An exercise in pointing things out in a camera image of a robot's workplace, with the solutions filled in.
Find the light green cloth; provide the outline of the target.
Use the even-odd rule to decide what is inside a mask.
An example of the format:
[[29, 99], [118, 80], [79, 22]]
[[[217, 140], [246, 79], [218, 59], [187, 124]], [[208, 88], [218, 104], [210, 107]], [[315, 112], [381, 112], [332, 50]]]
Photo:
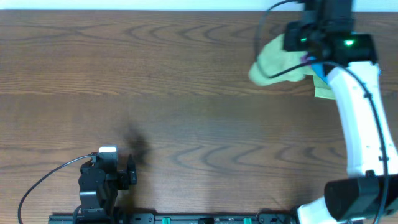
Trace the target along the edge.
[[283, 49], [284, 34], [277, 36], [264, 46], [249, 73], [250, 81], [258, 86], [267, 86], [284, 81], [299, 82], [307, 75], [315, 75], [311, 67], [301, 67], [285, 73], [276, 78], [271, 78], [288, 68], [303, 63], [306, 52], [287, 52]]

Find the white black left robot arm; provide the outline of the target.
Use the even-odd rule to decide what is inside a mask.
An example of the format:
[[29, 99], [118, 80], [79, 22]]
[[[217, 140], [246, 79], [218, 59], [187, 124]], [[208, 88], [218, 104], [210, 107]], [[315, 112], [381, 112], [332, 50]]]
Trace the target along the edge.
[[73, 212], [73, 223], [128, 223], [126, 214], [115, 206], [118, 192], [137, 183], [136, 164], [129, 155], [126, 169], [118, 170], [117, 152], [94, 152], [80, 167], [81, 205]]

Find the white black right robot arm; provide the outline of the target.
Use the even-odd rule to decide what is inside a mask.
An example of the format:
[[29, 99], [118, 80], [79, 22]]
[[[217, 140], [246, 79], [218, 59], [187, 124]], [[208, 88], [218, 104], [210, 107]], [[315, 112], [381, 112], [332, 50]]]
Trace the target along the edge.
[[287, 25], [284, 50], [305, 51], [332, 89], [346, 143], [348, 178], [326, 184], [323, 197], [299, 206], [297, 223], [378, 223], [397, 211], [397, 149], [384, 112], [373, 38], [354, 31], [351, 1], [305, 1]]

